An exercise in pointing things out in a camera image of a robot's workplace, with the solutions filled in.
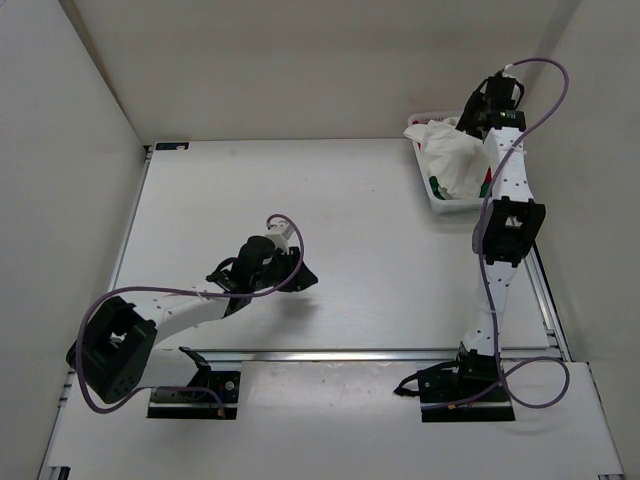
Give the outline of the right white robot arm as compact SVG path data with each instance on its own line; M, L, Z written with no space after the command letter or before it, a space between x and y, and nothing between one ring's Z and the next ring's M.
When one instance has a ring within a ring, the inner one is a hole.
M481 256L477 320L461 341L460 368L449 375L449 387L460 399L480 393L486 380L497 378L496 343L504 318L511 282L528 255L546 210L528 186L524 147L516 140L524 133L524 113L518 109L524 86L498 72L472 93L456 128L482 141L491 172L486 209L472 237L472 250Z

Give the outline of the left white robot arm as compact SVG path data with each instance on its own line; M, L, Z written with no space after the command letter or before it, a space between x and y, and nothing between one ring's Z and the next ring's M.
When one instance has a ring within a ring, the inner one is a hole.
M138 391L156 388L188 400L217 399L202 356L189 347L163 350L161 343L231 317L256 298L315 286L319 279L304 257L304 246L289 245L282 234L251 236L236 256L188 289L135 286L103 295L66 355L88 406L110 413Z

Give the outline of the white t shirt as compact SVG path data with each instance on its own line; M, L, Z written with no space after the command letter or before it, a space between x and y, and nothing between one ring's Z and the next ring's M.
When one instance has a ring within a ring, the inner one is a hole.
M489 167L483 142L456 129L460 117L407 127L403 135L422 144L429 172L454 199L479 198Z

